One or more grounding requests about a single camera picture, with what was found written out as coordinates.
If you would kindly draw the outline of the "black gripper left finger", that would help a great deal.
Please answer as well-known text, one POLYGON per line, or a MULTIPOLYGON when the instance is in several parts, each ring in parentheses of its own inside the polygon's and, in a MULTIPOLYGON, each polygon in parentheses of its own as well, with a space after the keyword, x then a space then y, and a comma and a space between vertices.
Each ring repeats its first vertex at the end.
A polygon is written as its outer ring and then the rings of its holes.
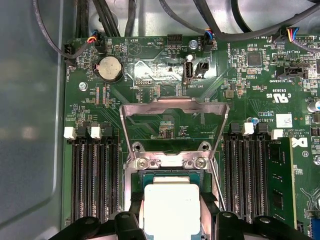
POLYGON ((118 212, 113 219, 101 223, 99 218, 86 216, 76 220, 52 240, 146 240, 146 233, 139 225, 143 193, 131 195, 129 211, 118 212))

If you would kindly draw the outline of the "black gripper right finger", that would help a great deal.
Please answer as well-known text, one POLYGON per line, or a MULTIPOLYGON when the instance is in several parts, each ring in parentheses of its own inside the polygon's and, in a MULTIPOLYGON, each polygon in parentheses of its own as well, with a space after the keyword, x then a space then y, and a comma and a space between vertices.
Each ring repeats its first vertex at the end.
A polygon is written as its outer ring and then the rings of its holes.
POLYGON ((252 223, 235 213, 221 211, 211 192, 200 194, 200 224, 207 240, 309 240, 297 229, 270 216, 257 216, 252 223))

